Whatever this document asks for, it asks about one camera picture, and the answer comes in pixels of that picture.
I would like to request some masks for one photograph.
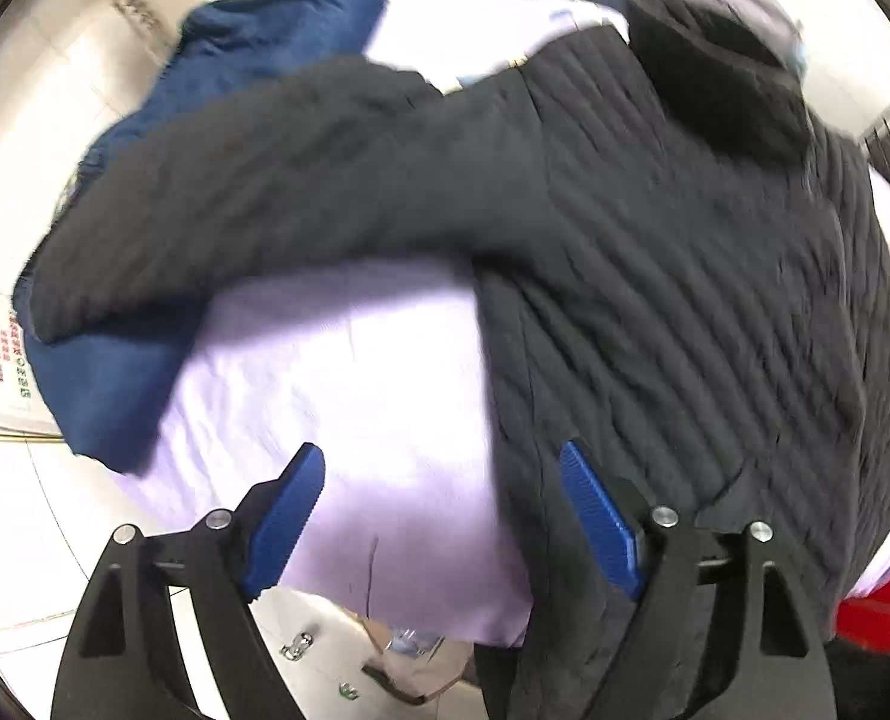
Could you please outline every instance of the black puffer coat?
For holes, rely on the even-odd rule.
[[[773,523],[828,624],[890,527],[890,259],[856,147],[748,32],[676,4],[442,97],[342,60],[120,156],[43,242],[43,338],[371,255],[475,264],[496,476],[535,606],[511,716],[577,718],[631,605],[556,460]]]

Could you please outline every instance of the blue gripper pad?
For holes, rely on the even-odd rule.
[[[639,570],[635,533],[575,442],[562,447],[559,464],[565,491],[591,543],[598,567],[611,584],[619,586],[633,601],[638,600],[645,588],[645,577]]]
[[[298,465],[278,498],[251,532],[248,563],[239,585],[249,601],[278,584],[325,486],[325,455],[317,446],[304,445],[289,466],[294,464]]]

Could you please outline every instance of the light purple fabric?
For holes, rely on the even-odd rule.
[[[890,531],[882,542],[882,546],[875,552],[871,562],[861,572],[859,581],[848,593],[849,598],[871,595],[875,590],[890,580]]]
[[[531,598],[499,518],[487,403],[467,269],[368,262],[254,280],[213,301],[150,469],[119,483],[184,529],[315,442],[325,489],[281,583],[512,644]]]

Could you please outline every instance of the clothing pile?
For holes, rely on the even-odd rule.
[[[35,379],[175,528],[320,445],[283,583],[520,645],[494,717],[581,717],[635,608],[576,437],[773,523],[830,629],[890,533],[890,255],[798,55],[770,0],[208,4],[19,280]]]

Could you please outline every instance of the metal screw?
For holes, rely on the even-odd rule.
[[[748,526],[748,533],[751,533],[751,538],[761,543],[771,541],[771,537],[775,535],[768,522],[761,522],[760,520],[756,520]]]
[[[232,524],[232,513],[227,509],[215,509],[205,517],[205,524],[212,531],[220,531],[222,528],[227,528],[227,526]]]
[[[280,654],[284,656],[285,661],[300,661],[307,653],[308,647],[315,643],[315,638],[307,631],[302,631],[294,640],[291,641],[290,647],[281,648]]]
[[[673,528],[678,524],[678,512],[670,506],[656,506],[651,509],[651,518],[656,525],[663,528]]]
[[[119,525],[115,528],[115,533],[112,533],[112,538],[119,544],[127,544],[134,538],[135,533],[137,531],[134,529],[134,525]]]

